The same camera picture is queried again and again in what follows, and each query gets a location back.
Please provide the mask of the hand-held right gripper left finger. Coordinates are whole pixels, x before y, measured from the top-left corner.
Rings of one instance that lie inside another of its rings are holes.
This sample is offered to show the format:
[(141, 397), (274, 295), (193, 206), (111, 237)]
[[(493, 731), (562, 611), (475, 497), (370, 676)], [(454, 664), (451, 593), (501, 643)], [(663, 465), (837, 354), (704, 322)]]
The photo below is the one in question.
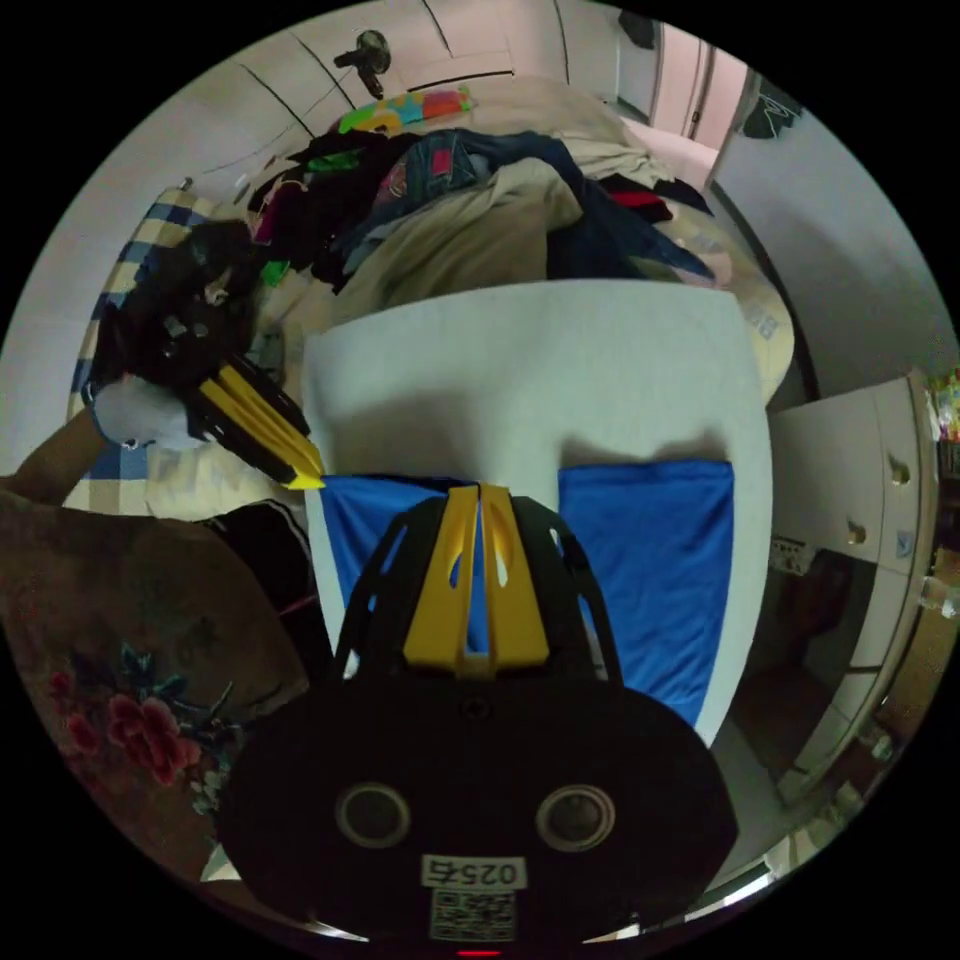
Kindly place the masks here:
[(467, 651), (479, 488), (445, 502), (403, 654), (415, 669), (460, 669)]

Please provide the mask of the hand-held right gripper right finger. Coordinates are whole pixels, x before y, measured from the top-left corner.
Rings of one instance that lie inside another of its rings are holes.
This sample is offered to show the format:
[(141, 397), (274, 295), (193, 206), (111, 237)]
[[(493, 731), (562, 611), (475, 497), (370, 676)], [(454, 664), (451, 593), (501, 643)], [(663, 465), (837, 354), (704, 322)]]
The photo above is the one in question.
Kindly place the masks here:
[(543, 666), (547, 636), (508, 490), (482, 484), (479, 510), (489, 664)]

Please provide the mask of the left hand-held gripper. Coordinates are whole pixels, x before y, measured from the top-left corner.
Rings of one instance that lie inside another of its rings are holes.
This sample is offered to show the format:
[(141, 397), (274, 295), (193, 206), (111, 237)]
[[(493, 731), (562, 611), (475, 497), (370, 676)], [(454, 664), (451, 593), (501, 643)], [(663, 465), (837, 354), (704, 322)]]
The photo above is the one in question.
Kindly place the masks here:
[(191, 427), (293, 491), (325, 486), (301, 409), (250, 356), (266, 250), (241, 220), (212, 220), (159, 248), (106, 305), (95, 395), (133, 375), (173, 393)]

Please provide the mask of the person's left hand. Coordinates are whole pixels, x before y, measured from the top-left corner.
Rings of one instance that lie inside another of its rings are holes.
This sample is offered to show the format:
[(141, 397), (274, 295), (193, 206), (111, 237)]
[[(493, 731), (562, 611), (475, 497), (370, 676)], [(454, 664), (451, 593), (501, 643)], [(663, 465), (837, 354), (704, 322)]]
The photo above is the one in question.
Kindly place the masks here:
[(205, 432), (190, 426), (186, 408), (173, 393), (133, 375), (103, 386), (90, 409), (101, 436), (124, 448), (182, 452), (209, 441)]

